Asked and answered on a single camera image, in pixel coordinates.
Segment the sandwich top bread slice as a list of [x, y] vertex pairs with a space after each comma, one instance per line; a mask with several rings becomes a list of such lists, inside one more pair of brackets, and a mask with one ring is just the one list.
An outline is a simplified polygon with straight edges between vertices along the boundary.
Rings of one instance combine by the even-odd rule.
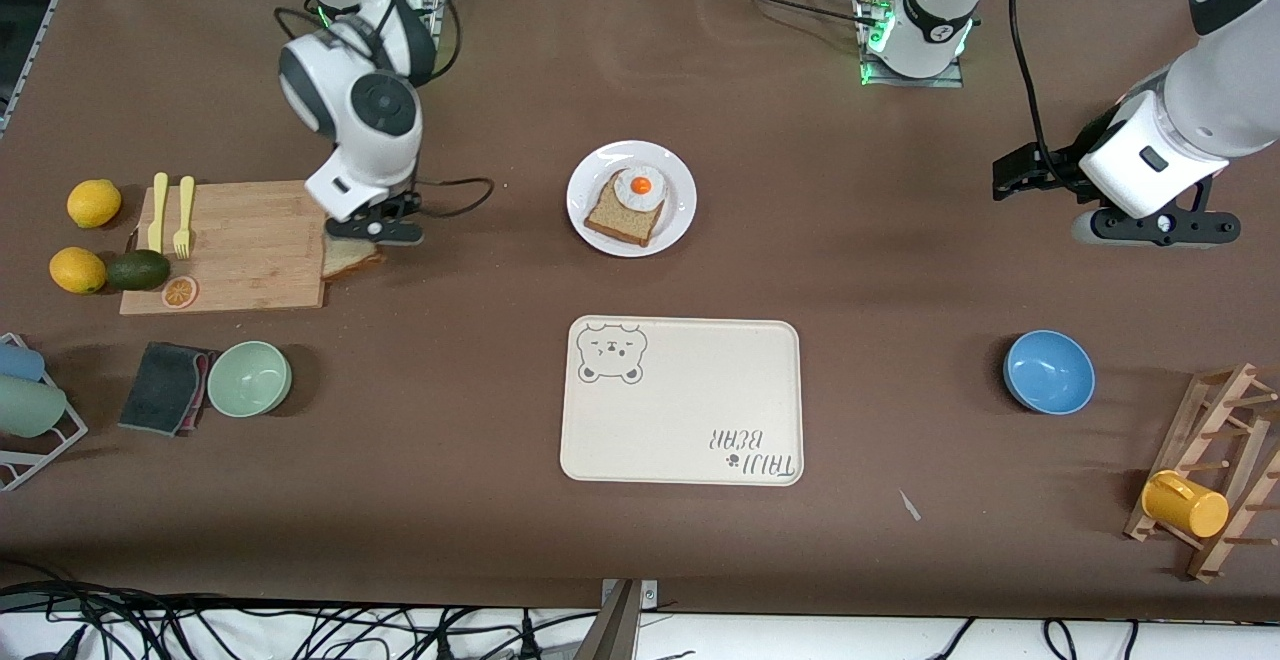
[[370, 240], [334, 239], [334, 237], [328, 235], [323, 240], [321, 280], [325, 283], [338, 281], [340, 278], [374, 267], [385, 260], [383, 249]]

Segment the white round plate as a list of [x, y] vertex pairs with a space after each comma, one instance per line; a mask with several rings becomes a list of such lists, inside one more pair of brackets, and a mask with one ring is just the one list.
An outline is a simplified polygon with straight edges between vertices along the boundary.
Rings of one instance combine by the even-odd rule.
[[[620, 168], [649, 165], [663, 171], [668, 182], [666, 206], [646, 247], [630, 246], [590, 230], [584, 221], [596, 203], [602, 185]], [[675, 246], [689, 232], [698, 208], [694, 177], [681, 159], [654, 142], [628, 139], [596, 148], [579, 162], [564, 192], [566, 210], [575, 232], [604, 255], [640, 258]]]

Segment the wooden cutting board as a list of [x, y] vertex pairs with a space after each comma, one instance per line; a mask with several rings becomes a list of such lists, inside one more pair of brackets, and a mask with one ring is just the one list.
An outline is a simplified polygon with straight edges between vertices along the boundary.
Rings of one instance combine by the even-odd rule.
[[180, 191], [166, 194], [163, 249], [173, 276], [193, 278], [187, 306], [166, 306], [163, 292], [124, 292], [122, 315], [308, 310], [324, 303], [326, 215], [301, 180], [197, 183], [191, 255], [178, 258]]

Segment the blue bowl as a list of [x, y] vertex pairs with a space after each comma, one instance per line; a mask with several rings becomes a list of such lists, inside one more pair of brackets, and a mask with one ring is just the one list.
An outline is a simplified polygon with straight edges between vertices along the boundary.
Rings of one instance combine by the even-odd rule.
[[1094, 395], [1096, 373], [1087, 350], [1053, 329], [1033, 329], [1018, 336], [1001, 368], [1010, 395], [1041, 414], [1073, 414]]

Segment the yellow plastic fork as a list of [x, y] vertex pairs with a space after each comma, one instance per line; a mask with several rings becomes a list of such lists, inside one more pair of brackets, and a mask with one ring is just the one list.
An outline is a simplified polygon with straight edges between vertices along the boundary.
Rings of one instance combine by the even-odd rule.
[[195, 191], [196, 180], [195, 177], [182, 177], [179, 185], [180, 194], [180, 214], [179, 214], [179, 226], [173, 237], [173, 247], [177, 258], [186, 260], [191, 256], [192, 249], [192, 230], [191, 221], [195, 208]]

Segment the yellow plastic knife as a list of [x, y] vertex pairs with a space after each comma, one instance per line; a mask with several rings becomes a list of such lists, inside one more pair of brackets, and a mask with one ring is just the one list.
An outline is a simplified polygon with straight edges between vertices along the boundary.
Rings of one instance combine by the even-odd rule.
[[151, 187], [152, 214], [146, 232], [146, 247], [156, 255], [165, 253], [165, 205], [169, 187], [169, 174], [157, 171]]

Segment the bread slice under egg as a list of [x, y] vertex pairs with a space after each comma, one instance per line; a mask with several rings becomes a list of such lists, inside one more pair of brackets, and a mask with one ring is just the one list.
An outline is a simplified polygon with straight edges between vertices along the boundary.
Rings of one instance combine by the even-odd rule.
[[631, 212], [630, 208], [625, 208], [616, 198], [611, 185], [611, 177], [602, 185], [596, 203], [586, 215], [585, 226], [590, 228], [590, 230], [603, 233], [604, 237], [611, 237], [611, 239], [625, 242], [625, 244], [649, 246], [666, 201], [658, 212]]

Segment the fried egg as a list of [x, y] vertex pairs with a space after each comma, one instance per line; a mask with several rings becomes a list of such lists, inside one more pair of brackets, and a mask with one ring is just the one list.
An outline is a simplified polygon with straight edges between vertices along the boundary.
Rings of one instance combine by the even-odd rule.
[[658, 212], [668, 191], [666, 174], [649, 165], [620, 168], [612, 174], [611, 185], [620, 203], [639, 214]]

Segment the dark green avocado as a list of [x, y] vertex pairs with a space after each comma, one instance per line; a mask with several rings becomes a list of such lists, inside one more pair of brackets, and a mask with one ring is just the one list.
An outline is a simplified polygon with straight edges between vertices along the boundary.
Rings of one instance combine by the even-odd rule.
[[164, 287], [170, 274], [170, 260], [145, 247], [114, 256], [106, 265], [108, 287], [118, 292], [152, 292]]

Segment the wooden mug rack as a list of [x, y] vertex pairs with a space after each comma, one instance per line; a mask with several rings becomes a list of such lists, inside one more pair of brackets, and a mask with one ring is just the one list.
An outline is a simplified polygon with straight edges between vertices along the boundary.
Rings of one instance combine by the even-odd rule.
[[1222, 492], [1231, 510], [1225, 527], [1194, 538], [1147, 517], [1138, 499], [1124, 533], [1146, 541], [1167, 533], [1190, 550], [1185, 576], [1201, 583], [1222, 577], [1238, 549], [1280, 547], [1280, 388], [1256, 365], [1196, 373], [1146, 478], [1161, 469]]

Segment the grey folded cloth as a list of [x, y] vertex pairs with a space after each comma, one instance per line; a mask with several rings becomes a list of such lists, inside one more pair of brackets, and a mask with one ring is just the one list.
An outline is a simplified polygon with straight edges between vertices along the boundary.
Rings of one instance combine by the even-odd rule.
[[215, 359], [216, 350], [151, 342], [119, 414], [119, 427], [165, 437], [193, 432]]

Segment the yellow lemon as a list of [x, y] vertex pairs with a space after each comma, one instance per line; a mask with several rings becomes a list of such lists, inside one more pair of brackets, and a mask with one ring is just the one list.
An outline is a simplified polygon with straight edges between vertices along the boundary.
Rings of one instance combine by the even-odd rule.
[[67, 214], [84, 230], [105, 226], [122, 208], [122, 192], [110, 180], [78, 183], [67, 198]]
[[64, 247], [47, 263], [52, 281], [69, 294], [92, 295], [108, 283], [108, 269], [99, 255], [83, 247]]

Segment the cream bear print tray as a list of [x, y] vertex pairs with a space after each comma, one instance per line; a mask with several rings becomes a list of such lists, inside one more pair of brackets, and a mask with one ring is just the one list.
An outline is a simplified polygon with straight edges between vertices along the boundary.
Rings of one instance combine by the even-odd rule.
[[797, 331], [584, 315], [567, 336], [559, 445], [573, 481], [788, 487], [804, 472]]

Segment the pale green cup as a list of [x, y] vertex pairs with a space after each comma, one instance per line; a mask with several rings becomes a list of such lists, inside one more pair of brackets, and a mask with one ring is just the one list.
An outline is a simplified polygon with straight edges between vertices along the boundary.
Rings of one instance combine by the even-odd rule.
[[0, 434], [40, 437], [60, 422], [67, 395], [60, 388], [0, 376]]

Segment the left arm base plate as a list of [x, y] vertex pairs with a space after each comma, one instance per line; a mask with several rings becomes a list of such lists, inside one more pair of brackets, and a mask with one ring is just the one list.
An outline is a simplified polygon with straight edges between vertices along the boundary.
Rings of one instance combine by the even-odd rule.
[[864, 84], [960, 90], [959, 58], [974, 26], [972, 17], [952, 23], [928, 19], [918, 26], [899, 0], [854, 0], [860, 75]]

